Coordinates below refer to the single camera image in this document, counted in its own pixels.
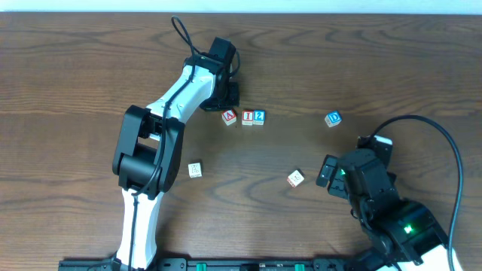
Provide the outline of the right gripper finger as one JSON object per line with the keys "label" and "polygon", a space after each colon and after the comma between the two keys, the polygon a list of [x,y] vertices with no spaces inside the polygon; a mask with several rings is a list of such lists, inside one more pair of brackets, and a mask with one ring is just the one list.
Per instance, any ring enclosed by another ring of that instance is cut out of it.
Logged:
{"label": "right gripper finger", "polygon": [[322,167],[316,178],[316,184],[320,187],[326,187],[336,175],[338,158],[331,155],[326,155]]}
{"label": "right gripper finger", "polygon": [[341,199],[348,199],[348,194],[344,184],[344,177],[342,175],[334,176],[333,180],[328,185],[328,193]]}

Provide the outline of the red letter A block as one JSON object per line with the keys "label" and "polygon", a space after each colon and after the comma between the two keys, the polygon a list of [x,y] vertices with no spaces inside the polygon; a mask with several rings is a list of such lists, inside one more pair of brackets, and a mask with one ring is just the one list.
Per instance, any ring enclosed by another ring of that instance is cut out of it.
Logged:
{"label": "red letter A block", "polygon": [[237,115],[233,109],[223,111],[221,116],[227,126],[230,126],[237,121]]}

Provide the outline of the red letter I block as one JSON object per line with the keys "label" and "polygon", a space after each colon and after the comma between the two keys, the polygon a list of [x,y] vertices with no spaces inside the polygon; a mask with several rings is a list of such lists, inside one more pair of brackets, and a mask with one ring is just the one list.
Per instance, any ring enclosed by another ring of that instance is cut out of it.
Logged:
{"label": "red letter I block", "polygon": [[242,125],[252,126],[254,122],[254,112],[251,110],[244,110],[242,113]]}

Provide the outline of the blue number 2 block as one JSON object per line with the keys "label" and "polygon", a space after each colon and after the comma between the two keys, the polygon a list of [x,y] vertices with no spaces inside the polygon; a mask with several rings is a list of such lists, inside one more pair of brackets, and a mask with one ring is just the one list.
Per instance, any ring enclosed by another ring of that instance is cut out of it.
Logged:
{"label": "blue number 2 block", "polygon": [[253,111],[253,124],[263,126],[266,119],[266,112],[264,110]]}

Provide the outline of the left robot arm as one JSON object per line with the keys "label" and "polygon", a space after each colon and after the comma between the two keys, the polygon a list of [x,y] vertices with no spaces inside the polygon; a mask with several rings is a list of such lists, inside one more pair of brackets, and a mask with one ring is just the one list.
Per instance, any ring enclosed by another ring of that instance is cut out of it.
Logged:
{"label": "left robot arm", "polygon": [[232,66],[239,53],[195,53],[179,79],[155,102],[130,106],[124,114],[112,172],[124,198],[117,270],[147,270],[157,253],[160,204],[177,177],[186,124],[192,114],[225,111],[239,104]]}

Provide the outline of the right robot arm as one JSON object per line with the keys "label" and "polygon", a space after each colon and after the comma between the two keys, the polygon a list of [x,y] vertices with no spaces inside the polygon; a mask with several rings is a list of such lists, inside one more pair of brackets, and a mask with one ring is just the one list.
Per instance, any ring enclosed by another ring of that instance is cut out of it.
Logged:
{"label": "right robot arm", "polygon": [[422,203],[403,198],[389,172],[392,140],[358,138],[354,151],[325,157],[316,183],[345,199],[371,248],[346,260],[344,270],[460,270],[449,236]]}

